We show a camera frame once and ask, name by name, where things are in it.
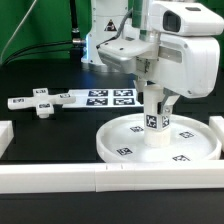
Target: black cable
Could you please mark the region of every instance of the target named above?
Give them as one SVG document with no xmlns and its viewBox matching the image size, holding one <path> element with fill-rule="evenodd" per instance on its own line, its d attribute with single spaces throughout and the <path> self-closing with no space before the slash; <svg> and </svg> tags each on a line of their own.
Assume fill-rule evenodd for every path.
<svg viewBox="0 0 224 224">
<path fill-rule="evenodd" d="M 100 48 L 100 45 L 101 45 L 101 44 L 106 43 L 106 42 L 111 41 L 111 40 L 116 40 L 116 39 L 118 39 L 118 38 L 120 37 L 120 35 L 121 35 L 121 33 L 122 33 L 123 29 L 124 29 L 125 22 L 126 22 L 126 20 L 132 15 L 132 12 L 133 12 L 133 9 L 130 9 L 130 10 L 126 13 L 126 15 L 124 16 L 124 18 L 123 18 L 122 21 L 121 21 L 120 27 L 119 27 L 119 29 L 118 29 L 116 35 L 113 36 L 112 38 L 110 38 L 109 40 L 105 40 L 104 42 L 98 44 L 98 45 L 96 46 L 97 49 Z"/>
<path fill-rule="evenodd" d="M 78 20 L 77 20 L 77 11 L 76 11 L 75 0 L 70 0 L 70 10 L 71 10 L 72 29 L 77 29 L 78 28 Z"/>
<path fill-rule="evenodd" d="M 3 63 L 1 66 L 4 66 L 6 64 L 8 64 L 9 61 L 14 60 L 15 56 L 19 56 L 20 54 L 30 51 L 30 50 L 34 50 L 34 49 L 39 49 L 39 48 L 43 48 L 43 47 L 54 47 L 54 46 L 62 46 L 62 45 L 69 45 L 72 44 L 72 41 L 59 41 L 59 42 L 52 42 L 52 43 L 45 43 L 45 44 L 37 44 L 37 45 L 32 45 L 29 47 L 25 47 L 21 50 L 18 50 L 16 52 L 14 52 L 13 54 L 11 54 Z"/>
<path fill-rule="evenodd" d="M 69 52 L 72 48 L 68 48 L 68 49 L 58 49 L 58 50 L 51 50 L 51 51 L 37 51 L 37 52 L 30 52 L 30 53 L 24 53 L 24 54 L 19 54 L 16 56 L 13 56 L 10 58 L 10 60 L 7 60 L 4 62 L 4 65 L 9 64 L 11 61 L 20 58 L 20 57 L 24 57 L 24 56 L 30 56 L 30 55 L 34 55 L 34 54 L 46 54 L 46 53 L 56 53 L 56 52 Z"/>
<path fill-rule="evenodd" d="M 78 18 L 77 18 L 77 8 L 76 8 L 75 0 L 70 0 L 70 11 L 71 11 L 71 21 L 72 21 L 72 38 L 80 38 Z"/>
</svg>

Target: white cable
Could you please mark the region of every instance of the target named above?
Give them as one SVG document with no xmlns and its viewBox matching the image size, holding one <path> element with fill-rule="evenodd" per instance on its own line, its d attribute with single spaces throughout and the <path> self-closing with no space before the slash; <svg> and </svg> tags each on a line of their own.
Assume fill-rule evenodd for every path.
<svg viewBox="0 0 224 224">
<path fill-rule="evenodd" d="M 18 33 L 19 29 L 25 23 L 27 17 L 30 15 L 30 13 L 32 12 L 32 10 L 33 10 L 33 8 L 34 8 L 34 6 L 36 5 L 37 2 L 38 2 L 38 0 L 34 0 L 33 1 L 32 5 L 30 6 L 30 8 L 27 11 L 26 15 L 24 16 L 24 18 L 22 19 L 22 21 L 20 22 L 20 24 L 18 25 L 18 27 L 14 31 L 13 35 L 11 36 L 11 38 L 8 40 L 8 42 L 6 43 L 5 47 L 3 48 L 2 53 L 1 53 L 1 57 L 0 57 L 0 65 L 2 65 L 2 63 L 3 63 L 3 56 L 4 56 L 7 48 L 9 47 L 9 45 L 11 44 L 11 42 L 13 41 L 13 39 L 15 38 L 15 36 Z"/>
</svg>

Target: white robot body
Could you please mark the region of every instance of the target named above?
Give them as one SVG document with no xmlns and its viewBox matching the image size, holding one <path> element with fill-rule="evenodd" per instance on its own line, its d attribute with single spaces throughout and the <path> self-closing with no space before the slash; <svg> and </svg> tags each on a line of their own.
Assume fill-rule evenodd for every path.
<svg viewBox="0 0 224 224">
<path fill-rule="evenodd" d="M 149 27 L 179 36 L 210 36 L 223 32 L 223 19 L 200 3 L 154 1 Z"/>
<path fill-rule="evenodd" d="M 212 37 L 161 35 L 158 60 L 150 62 L 144 78 L 187 98 L 206 97 L 214 89 L 219 44 Z M 142 76 L 142 60 L 137 60 L 136 74 Z"/>
<path fill-rule="evenodd" d="M 90 70 L 115 71 L 102 63 L 96 46 L 116 35 L 121 21 L 128 12 L 128 0 L 91 0 L 92 28 L 86 37 L 83 67 Z"/>
</svg>

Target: cross-shaped puzzle piece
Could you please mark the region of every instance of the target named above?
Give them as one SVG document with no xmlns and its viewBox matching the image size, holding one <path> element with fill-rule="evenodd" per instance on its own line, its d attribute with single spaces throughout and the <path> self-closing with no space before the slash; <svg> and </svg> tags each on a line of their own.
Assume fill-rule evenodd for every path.
<svg viewBox="0 0 224 224">
<path fill-rule="evenodd" d="M 33 89 L 33 97 L 19 97 L 8 99 L 8 108 L 10 110 L 25 109 L 36 107 L 37 116 L 40 118 L 48 118 L 50 114 L 54 114 L 54 104 L 75 103 L 75 96 L 68 93 L 57 95 L 48 95 L 48 89 Z"/>
</svg>

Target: round white tray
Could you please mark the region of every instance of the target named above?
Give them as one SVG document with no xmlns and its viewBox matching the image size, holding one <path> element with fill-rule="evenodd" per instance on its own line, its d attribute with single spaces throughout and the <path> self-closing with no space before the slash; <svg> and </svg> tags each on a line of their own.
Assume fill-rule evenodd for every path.
<svg viewBox="0 0 224 224">
<path fill-rule="evenodd" d="M 170 117 L 169 146 L 144 143 L 144 115 L 111 120 L 97 132 L 97 151 L 105 162 L 168 162 L 219 159 L 221 143 L 205 124 L 182 116 Z"/>
</svg>

